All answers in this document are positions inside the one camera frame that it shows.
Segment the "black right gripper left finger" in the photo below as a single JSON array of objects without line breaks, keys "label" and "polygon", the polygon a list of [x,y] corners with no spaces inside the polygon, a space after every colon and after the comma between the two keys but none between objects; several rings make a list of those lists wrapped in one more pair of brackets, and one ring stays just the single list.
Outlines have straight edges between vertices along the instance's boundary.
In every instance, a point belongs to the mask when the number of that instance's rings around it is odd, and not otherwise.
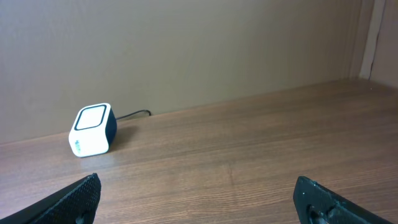
[{"label": "black right gripper left finger", "polygon": [[92,224],[101,197],[96,173],[1,219],[3,224]]}]

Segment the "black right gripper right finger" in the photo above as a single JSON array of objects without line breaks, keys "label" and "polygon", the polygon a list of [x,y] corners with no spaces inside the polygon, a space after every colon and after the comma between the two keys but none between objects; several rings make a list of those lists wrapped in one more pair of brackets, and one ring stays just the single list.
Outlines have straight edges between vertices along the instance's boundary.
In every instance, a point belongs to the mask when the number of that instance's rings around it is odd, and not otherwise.
[{"label": "black right gripper right finger", "polygon": [[306,176],[298,177],[293,201],[300,223],[391,224]]}]

